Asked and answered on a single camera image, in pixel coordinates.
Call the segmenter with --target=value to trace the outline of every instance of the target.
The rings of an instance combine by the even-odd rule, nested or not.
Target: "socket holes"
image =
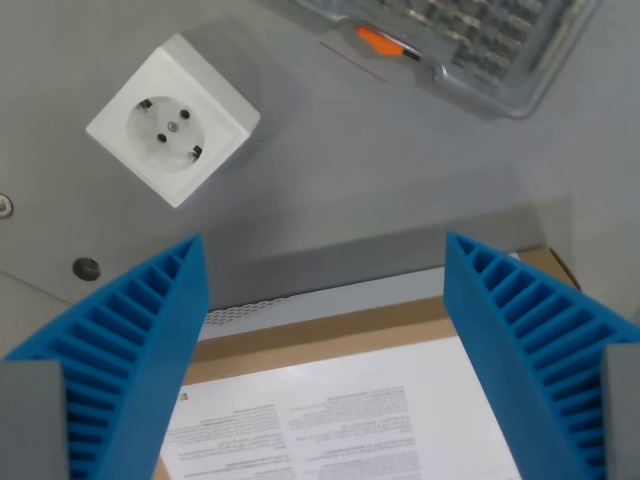
[[[498,261],[497,264],[489,267],[489,269],[482,276],[487,290],[489,290],[490,292],[493,291],[493,289],[500,285],[500,283],[502,283],[505,278],[511,275],[514,270],[515,267],[513,265],[502,260]]]
[[[598,448],[598,447],[604,446],[604,433],[602,432],[601,429],[595,428],[595,429],[589,430],[588,433],[590,433],[590,435],[586,436],[586,438],[578,442],[579,448],[586,449],[586,448]]]
[[[484,250],[480,250],[476,256],[473,258],[473,268],[475,268],[476,272],[482,273],[485,268],[489,266],[491,261],[495,258],[495,255],[491,255],[489,252]]]
[[[581,355],[577,360],[570,362],[556,369],[551,374],[547,375],[542,379],[542,383],[544,383],[545,386],[549,387],[564,380],[565,378],[572,377],[592,367],[597,366],[601,360],[602,350],[598,350],[597,348],[592,349],[591,352]]]
[[[193,109],[172,97],[137,103],[126,125],[136,161],[165,173],[186,170],[198,159],[194,145],[206,148],[203,127]]]
[[[582,415],[585,417],[583,420],[569,424],[570,432],[576,433],[583,432],[585,430],[592,430],[594,428],[602,428],[602,414],[599,408]]]
[[[604,454],[587,458],[587,463],[593,467],[604,465]]]
[[[553,290],[547,285],[541,284],[525,290],[519,297],[515,298],[504,310],[504,316],[509,324],[515,323],[526,313],[532,311],[547,298],[551,296]]]
[[[598,325],[596,327],[589,328],[582,333],[575,334],[567,341],[560,341],[560,345],[556,345],[555,348],[550,348],[549,352],[535,361],[535,363],[533,364],[533,368],[535,368],[536,370],[547,368],[554,363],[560,362],[561,360],[564,360],[565,358],[568,358],[582,350],[590,349],[590,347],[593,347],[599,342],[602,342],[604,339],[610,337],[613,333],[614,330],[610,326]],[[557,370],[554,373],[550,374],[545,380],[548,380],[550,382],[549,384],[553,384],[556,381],[562,380],[562,378],[564,378],[563,372],[564,369]]]
[[[167,255],[158,260],[156,265],[171,279],[174,279],[180,270],[180,260],[173,255]]]
[[[95,308],[89,312],[89,319],[136,346],[144,343],[142,333],[131,327],[125,318],[121,318],[110,309]]]
[[[573,303],[564,296],[554,297],[549,301],[541,303],[534,311],[531,311],[526,318],[520,319],[514,330],[516,338],[523,338],[524,336],[529,335],[538,327],[541,327],[545,323],[553,320],[572,306]],[[552,342],[556,338],[555,335],[559,333],[560,332],[555,332],[551,333],[551,335],[541,334],[537,337],[537,340],[533,340],[527,345],[526,348],[531,349],[530,351],[527,350],[527,353],[533,353],[544,347],[546,344]]]
[[[560,297],[560,299],[564,299],[566,303],[562,305],[558,303],[558,301],[554,302],[557,308],[553,308],[553,305],[546,306],[547,308],[545,310],[547,310],[547,312],[551,313],[552,315],[550,317],[547,313],[546,315],[540,316],[540,320],[539,320],[540,324],[546,323],[548,320],[550,320],[553,317],[557,317],[558,313],[561,313],[564,309],[567,309],[567,307],[571,305],[566,298]],[[533,339],[530,343],[526,344],[524,347],[524,350],[528,354],[533,354],[538,350],[540,350],[541,348],[546,347],[550,343],[554,342],[555,340],[559,340],[560,338],[567,335],[568,333],[571,333],[577,328],[580,328],[582,325],[584,325],[587,322],[590,322],[594,318],[595,318],[594,315],[584,310],[567,312],[567,314],[564,315],[561,321],[550,323],[548,327],[546,327],[545,330],[541,332],[535,339]]]
[[[458,243],[462,247],[462,250],[464,251],[464,253],[467,255],[471,255],[471,252],[473,252],[473,250],[476,248],[475,245],[473,245],[473,243],[465,240],[464,238],[459,238]]]
[[[76,277],[80,280],[84,280],[85,282],[94,282],[101,274],[98,262],[89,257],[76,259],[73,262],[72,270]]]
[[[579,398],[571,405],[561,408],[560,415],[570,417],[571,415],[577,415],[593,410],[594,408],[599,408],[601,405],[602,391],[599,388],[594,388],[590,392],[583,393],[582,398]]]
[[[594,388],[600,388],[600,369],[595,368],[592,372],[586,372],[571,379],[568,384],[555,391],[551,398],[559,402],[565,398],[588,392]]]
[[[504,307],[509,301],[516,297],[520,292],[533,283],[533,277],[528,273],[520,272],[518,275],[508,282],[500,286],[494,294],[496,305],[499,308]]]

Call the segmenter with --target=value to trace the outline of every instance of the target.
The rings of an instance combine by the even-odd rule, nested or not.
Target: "cardboard box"
[[[576,286],[550,249],[522,261]],[[318,318],[201,341],[184,385],[455,336],[442,297]],[[162,462],[154,480],[170,480]]]

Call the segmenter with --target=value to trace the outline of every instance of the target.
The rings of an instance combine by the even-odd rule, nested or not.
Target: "round hole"
[[[73,273],[80,280],[93,282],[100,276],[100,265],[92,258],[81,257],[73,262]]]
[[[0,193],[0,219],[9,218],[13,215],[13,203],[6,195]]]

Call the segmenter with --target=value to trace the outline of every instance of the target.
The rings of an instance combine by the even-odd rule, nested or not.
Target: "power socket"
[[[158,48],[87,132],[173,207],[251,135],[260,113],[181,35]]]

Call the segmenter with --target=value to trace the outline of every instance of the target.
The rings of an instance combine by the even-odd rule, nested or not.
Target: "gray table surface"
[[[417,65],[286,0],[9,0],[0,13],[0,192],[15,204],[0,271],[77,301],[202,232],[223,307],[441,264],[455,228],[505,249],[550,241],[592,293],[635,308],[592,259],[602,242],[628,258],[620,228],[640,240],[637,0],[603,2],[520,121],[443,98]],[[173,209],[85,127],[176,32],[262,122]],[[73,276],[81,256],[100,263],[99,281]],[[621,258],[631,277],[638,261]]]

